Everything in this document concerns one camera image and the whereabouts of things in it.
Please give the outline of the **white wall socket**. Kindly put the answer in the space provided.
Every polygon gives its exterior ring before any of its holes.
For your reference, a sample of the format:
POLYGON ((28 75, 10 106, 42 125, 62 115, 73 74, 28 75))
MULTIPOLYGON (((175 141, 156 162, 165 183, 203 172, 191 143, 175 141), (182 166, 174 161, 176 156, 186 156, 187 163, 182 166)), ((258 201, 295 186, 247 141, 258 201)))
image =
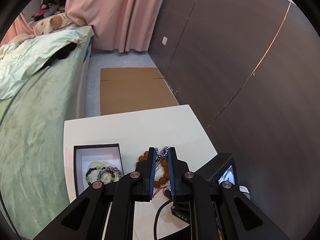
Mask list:
POLYGON ((168 40, 168 39, 164 36, 164 37, 163 37, 163 40, 162 40, 162 44, 163 44, 164 46, 167 44, 167 40, 168 40))

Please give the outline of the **light green duvet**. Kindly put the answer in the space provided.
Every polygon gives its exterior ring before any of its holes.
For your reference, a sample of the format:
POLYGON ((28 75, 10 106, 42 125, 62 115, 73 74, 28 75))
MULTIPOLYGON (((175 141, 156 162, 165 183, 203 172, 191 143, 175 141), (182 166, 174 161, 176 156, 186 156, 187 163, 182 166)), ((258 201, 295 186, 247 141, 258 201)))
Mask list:
POLYGON ((84 42, 87 34, 63 30, 1 46, 1 99, 13 97, 22 85, 60 49, 84 42))

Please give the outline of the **green bed sheet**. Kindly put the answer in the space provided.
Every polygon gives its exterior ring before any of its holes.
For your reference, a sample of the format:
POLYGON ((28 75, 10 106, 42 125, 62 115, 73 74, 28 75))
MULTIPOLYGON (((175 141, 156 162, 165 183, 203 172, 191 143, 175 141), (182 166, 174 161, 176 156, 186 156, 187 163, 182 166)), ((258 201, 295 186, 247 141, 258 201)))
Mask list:
POLYGON ((56 52, 6 100, 1 99, 1 211, 17 233, 33 238, 69 204, 63 130, 84 93, 92 27, 56 52))

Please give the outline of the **black jewelry box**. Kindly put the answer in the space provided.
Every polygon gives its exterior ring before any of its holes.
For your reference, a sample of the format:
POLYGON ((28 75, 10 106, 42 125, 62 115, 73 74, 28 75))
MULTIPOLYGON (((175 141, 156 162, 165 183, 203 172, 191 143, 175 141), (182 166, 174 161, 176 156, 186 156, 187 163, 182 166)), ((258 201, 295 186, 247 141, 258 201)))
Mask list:
POLYGON ((119 144, 76 145, 73 164, 77 196, 96 181, 109 184, 124 175, 119 144))

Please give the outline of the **flat brown cardboard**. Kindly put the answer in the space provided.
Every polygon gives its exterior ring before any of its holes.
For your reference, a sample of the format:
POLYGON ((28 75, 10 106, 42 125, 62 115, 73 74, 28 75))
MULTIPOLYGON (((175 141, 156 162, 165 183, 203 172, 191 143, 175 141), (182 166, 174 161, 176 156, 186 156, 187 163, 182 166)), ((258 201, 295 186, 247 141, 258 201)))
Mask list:
POLYGON ((178 105, 156 67, 102 68, 100 70, 101 115, 178 105))

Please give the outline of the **patterned pillow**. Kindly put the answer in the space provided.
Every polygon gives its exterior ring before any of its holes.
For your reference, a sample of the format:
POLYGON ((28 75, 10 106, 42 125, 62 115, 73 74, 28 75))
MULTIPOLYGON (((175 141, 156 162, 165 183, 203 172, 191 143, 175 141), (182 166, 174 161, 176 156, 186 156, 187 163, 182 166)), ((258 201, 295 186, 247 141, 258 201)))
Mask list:
POLYGON ((33 31, 36 35, 43 35, 64 28, 70 24, 73 24, 73 22, 63 12, 38 21, 33 26, 33 31))

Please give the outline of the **pink curtain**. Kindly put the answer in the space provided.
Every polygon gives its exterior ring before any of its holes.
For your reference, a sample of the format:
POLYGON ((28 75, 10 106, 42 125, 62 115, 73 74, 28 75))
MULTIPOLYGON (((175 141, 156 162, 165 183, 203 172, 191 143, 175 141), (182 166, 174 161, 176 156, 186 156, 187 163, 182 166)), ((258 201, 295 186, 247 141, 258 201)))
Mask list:
POLYGON ((147 51, 163 0, 67 0, 66 15, 90 25, 93 47, 100 50, 147 51))
POLYGON ((25 19, 24 13, 20 13, 1 40, 1 46, 9 43, 14 37, 20 34, 34 35, 33 28, 25 19))

